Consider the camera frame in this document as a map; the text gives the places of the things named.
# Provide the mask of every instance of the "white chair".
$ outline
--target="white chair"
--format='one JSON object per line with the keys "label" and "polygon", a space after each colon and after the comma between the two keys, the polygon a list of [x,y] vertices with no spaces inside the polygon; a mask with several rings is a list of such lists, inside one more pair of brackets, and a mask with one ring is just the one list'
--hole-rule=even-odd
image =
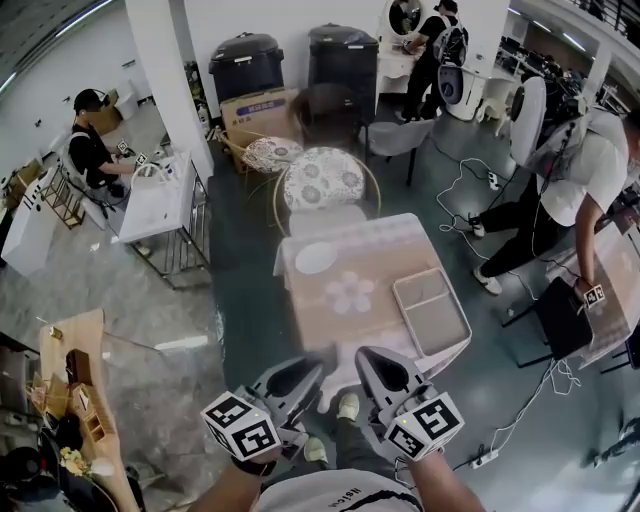
{"label": "white chair", "polygon": [[312,148],[296,158],[276,183],[273,210],[280,231],[286,236],[278,215],[280,183],[284,183],[284,202],[291,212],[291,236],[309,235],[357,222],[366,221],[364,212],[354,202],[365,194],[365,177],[380,189],[371,171],[357,158],[336,148]]}

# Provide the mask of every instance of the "cable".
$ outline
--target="cable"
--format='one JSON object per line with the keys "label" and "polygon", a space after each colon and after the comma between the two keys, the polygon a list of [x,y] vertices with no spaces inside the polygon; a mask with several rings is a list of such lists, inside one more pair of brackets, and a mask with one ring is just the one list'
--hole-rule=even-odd
{"label": "cable", "polygon": [[[446,194],[447,192],[450,192],[451,190],[453,190],[453,188],[456,186],[456,183],[458,183],[458,181],[460,181],[463,178],[462,175],[462,166],[464,165],[465,162],[480,162],[482,163],[489,171],[491,171],[491,168],[482,160],[480,160],[479,158],[465,158],[464,160],[461,160],[459,163],[459,168],[460,168],[460,175],[453,181],[453,183],[451,184],[451,186],[449,188],[444,189],[442,192],[440,192],[437,196],[436,196],[436,201],[438,202],[438,204],[440,205],[440,208],[442,208],[445,212],[447,212],[447,214],[449,214],[449,216],[451,217],[452,223],[451,224],[440,224],[438,226],[438,229],[440,231],[442,231],[443,233],[449,233],[451,231],[457,231],[458,233],[460,233],[462,235],[462,237],[464,238],[464,241],[467,242],[467,245],[471,248],[471,250],[475,253],[475,255],[478,258],[481,258],[485,261],[489,260],[489,258],[487,258],[486,256],[483,256],[482,254],[480,254],[478,251],[476,251],[475,247],[473,247],[473,245],[471,245],[471,242],[469,242],[469,239],[467,238],[467,235],[465,231],[458,229],[456,227],[456,222],[457,222],[457,217],[460,217],[462,219],[464,219],[461,215],[455,215],[453,213],[451,213],[447,207],[442,203],[442,201],[440,201],[440,197],[443,194]],[[522,284],[522,287],[527,291],[527,293],[529,293],[529,295],[531,296],[531,298],[536,301],[538,300],[536,298],[536,296],[533,294],[533,292],[531,291],[531,288],[529,288],[529,285],[527,285],[527,283],[522,279],[522,277],[520,277],[520,274],[517,274],[516,272],[509,272],[509,274],[511,274],[512,276],[516,276],[518,278],[518,280],[520,281],[520,284]]]}
{"label": "cable", "polygon": [[[555,380],[553,378],[553,372],[555,370],[558,370],[558,373],[560,373],[561,375],[565,375],[565,376],[567,376],[569,378],[569,389],[567,391],[558,391],[558,389],[556,388],[556,383],[555,383]],[[553,392],[556,395],[567,396],[569,393],[571,393],[571,390],[573,389],[574,384],[576,386],[578,386],[578,387],[582,387],[582,383],[580,382],[580,379],[574,377],[573,374],[571,373],[571,368],[569,368],[569,365],[567,364],[566,359],[562,359],[561,361],[551,361],[551,363],[549,364],[549,367],[545,370],[544,374],[542,375],[542,379],[540,380],[540,384],[538,384],[538,387],[534,391],[534,393],[531,396],[531,398],[525,403],[524,407],[522,409],[520,409],[520,411],[516,415],[515,420],[513,420],[506,427],[497,428],[495,430],[495,432],[493,434],[493,439],[491,441],[491,446],[489,448],[489,453],[493,453],[494,451],[499,452],[500,450],[502,450],[505,447],[505,445],[509,442],[509,439],[511,439],[511,436],[513,435],[513,432],[515,431],[516,427],[518,426],[518,423],[520,423],[520,420],[522,419],[522,417],[527,412],[527,409],[529,409],[531,404],[538,397],[538,395],[542,391],[542,388],[544,387],[545,382],[547,382],[549,379],[551,379],[551,383],[553,385]],[[494,446],[496,444],[496,440],[498,438],[498,434],[500,432],[507,432],[507,431],[509,433],[507,434],[507,437],[504,440],[504,442],[500,445],[499,448],[494,448]]]}

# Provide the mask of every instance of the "table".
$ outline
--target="table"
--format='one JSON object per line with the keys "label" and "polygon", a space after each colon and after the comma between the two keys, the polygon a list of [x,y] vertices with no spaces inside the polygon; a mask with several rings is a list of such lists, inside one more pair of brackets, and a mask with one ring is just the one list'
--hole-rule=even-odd
{"label": "table", "polygon": [[[169,287],[176,289],[172,279],[181,272],[199,268],[210,273],[209,260],[204,254],[206,201],[196,204],[198,189],[205,198],[207,193],[189,153],[176,153],[161,160],[160,164],[171,165],[178,179],[167,183],[150,178],[136,180],[119,240],[129,244]],[[135,242],[162,234],[166,234],[166,250],[164,265],[160,266],[154,264],[153,258],[142,255]],[[189,258],[191,249],[194,251],[193,265]]]}
{"label": "table", "polygon": [[[63,332],[59,341],[49,335],[51,325]],[[43,380],[51,379],[53,373],[66,375],[66,356],[72,349],[82,350],[89,356],[91,379],[111,425],[116,422],[109,408],[102,375],[102,336],[104,332],[104,312],[96,309],[61,322],[47,325],[40,330],[40,364]],[[97,477],[98,483],[107,490],[120,512],[138,512],[138,505],[127,481],[124,465],[120,456],[120,438],[117,433],[96,445],[96,456],[109,459],[115,469],[113,476]]]}
{"label": "table", "polygon": [[[605,300],[589,310],[594,338],[574,354],[582,358],[580,369],[622,345],[640,322],[640,254],[631,238],[623,236],[612,222],[596,234],[595,255],[596,282],[602,285]],[[553,259],[579,274],[575,249]],[[575,280],[566,269],[550,263],[547,278],[551,281],[558,276],[571,284]]]}
{"label": "table", "polygon": [[[330,243],[337,259],[315,275],[297,270],[298,253],[310,244]],[[355,352],[361,346],[382,346],[414,360],[427,378],[435,376],[467,346],[469,339],[425,356],[406,327],[392,293],[398,279],[440,267],[440,259],[418,218],[396,215],[350,224],[308,236],[285,238],[278,249],[275,275],[283,275],[291,292],[295,317],[305,351],[335,345],[338,368],[321,386],[318,406],[326,412],[342,388],[360,382]],[[340,293],[336,283],[349,281],[357,293]]]}

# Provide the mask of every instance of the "white plate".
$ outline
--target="white plate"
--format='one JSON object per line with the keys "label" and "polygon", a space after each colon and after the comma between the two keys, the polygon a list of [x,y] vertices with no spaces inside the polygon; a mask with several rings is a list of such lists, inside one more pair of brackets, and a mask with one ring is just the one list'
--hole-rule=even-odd
{"label": "white plate", "polygon": [[327,242],[307,245],[296,256],[296,268],[303,274],[313,275],[324,272],[336,262],[338,252]]}

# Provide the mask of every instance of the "white pillar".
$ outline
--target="white pillar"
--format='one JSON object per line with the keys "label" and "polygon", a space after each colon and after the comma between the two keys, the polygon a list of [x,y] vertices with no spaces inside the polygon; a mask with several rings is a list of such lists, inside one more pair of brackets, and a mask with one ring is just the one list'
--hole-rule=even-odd
{"label": "white pillar", "polygon": [[202,133],[184,73],[169,0],[126,0],[133,39],[160,116],[178,151],[190,151],[200,179],[213,175],[213,158]]}
{"label": "white pillar", "polygon": [[595,103],[596,94],[604,84],[604,79],[609,72],[609,64],[611,64],[611,48],[604,43],[600,43],[598,53],[596,53],[596,60],[593,61],[589,77],[585,81],[584,89],[582,90],[587,105]]}

